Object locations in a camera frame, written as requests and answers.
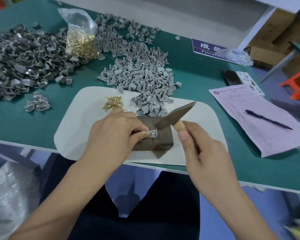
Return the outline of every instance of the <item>pen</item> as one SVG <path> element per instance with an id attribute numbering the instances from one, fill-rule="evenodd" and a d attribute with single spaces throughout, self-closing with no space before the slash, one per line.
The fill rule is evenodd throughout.
<path id="1" fill-rule="evenodd" d="M 262 115 L 259 115 L 259 114 L 255 113 L 255 112 L 251 111 L 251 110 L 246 109 L 246 113 L 247 113 L 247 114 L 250 114 L 250 115 L 252 115 L 252 116 L 255 116 L 255 117 L 259 118 L 259 119 L 264 119 L 264 120 L 266 120 L 266 121 L 269 121 L 269 122 L 271 122 L 272 124 L 278 125 L 278 126 L 284 128 L 284 129 L 293 130 L 293 129 L 290 128 L 289 126 L 286 126 L 286 125 L 281 124 L 281 123 L 279 123 L 279 122 L 277 122 L 277 121 L 274 121 L 274 120 L 272 120 L 272 119 L 269 119 L 269 118 L 267 118 L 267 117 L 264 117 L 264 116 L 262 116 Z"/>

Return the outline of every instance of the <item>pink paper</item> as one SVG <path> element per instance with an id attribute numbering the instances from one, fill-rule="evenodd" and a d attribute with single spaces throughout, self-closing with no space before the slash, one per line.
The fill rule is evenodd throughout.
<path id="1" fill-rule="evenodd" d="M 300 146 L 300 123 L 287 111 L 256 95 L 246 84 L 210 89 L 209 92 L 226 112 L 244 129 L 261 151 L 261 157 L 285 152 Z M 281 128 L 264 119 L 251 116 L 245 110 L 289 126 Z"/>

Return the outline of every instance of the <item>white board with rounded corners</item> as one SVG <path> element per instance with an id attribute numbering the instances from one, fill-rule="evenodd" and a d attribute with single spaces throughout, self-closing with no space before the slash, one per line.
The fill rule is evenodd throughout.
<path id="1" fill-rule="evenodd" d="M 136 112 L 139 108 L 131 101 L 131 98 L 139 94 L 138 92 L 126 90 L 123 94 L 120 94 L 115 88 L 104 87 L 86 87 L 81 89 L 74 97 L 54 135 L 54 143 L 58 152 L 70 160 L 78 160 L 81 157 L 93 123 L 103 119 L 110 113 L 110 110 L 106 112 L 103 109 L 108 100 L 105 96 L 121 96 L 126 111 Z M 191 100 L 174 98 L 172 104 L 165 103 L 165 108 L 170 112 L 191 102 Z M 198 123 L 213 139 L 221 141 L 228 149 L 218 117 L 209 105 L 197 102 L 182 117 L 182 120 Z M 164 155 L 161 155 L 160 158 L 151 151 L 133 151 L 126 162 L 185 166 L 186 161 L 182 145 L 173 128 L 172 135 L 173 147 Z"/>

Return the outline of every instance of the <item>forearm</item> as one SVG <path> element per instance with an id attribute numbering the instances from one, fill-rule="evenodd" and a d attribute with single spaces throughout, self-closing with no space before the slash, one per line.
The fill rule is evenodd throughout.
<path id="1" fill-rule="evenodd" d="M 241 188 L 212 205 L 237 240 L 278 240 Z"/>
<path id="2" fill-rule="evenodd" d="M 80 212 L 106 180 L 101 169 L 90 174 L 80 163 L 75 163 L 10 239 L 67 239 Z"/>

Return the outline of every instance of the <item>person's left hand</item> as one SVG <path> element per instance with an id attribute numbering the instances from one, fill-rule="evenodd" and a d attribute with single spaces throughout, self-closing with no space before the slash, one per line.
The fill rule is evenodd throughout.
<path id="1" fill-rule="evenodd" d="M 90 168 L 102 167 L 112 173 L 127 159 L 136 143 L 149 136 L 147 130 L 135 113 L 114 109 L 92 125 L 78 163 Z"/>

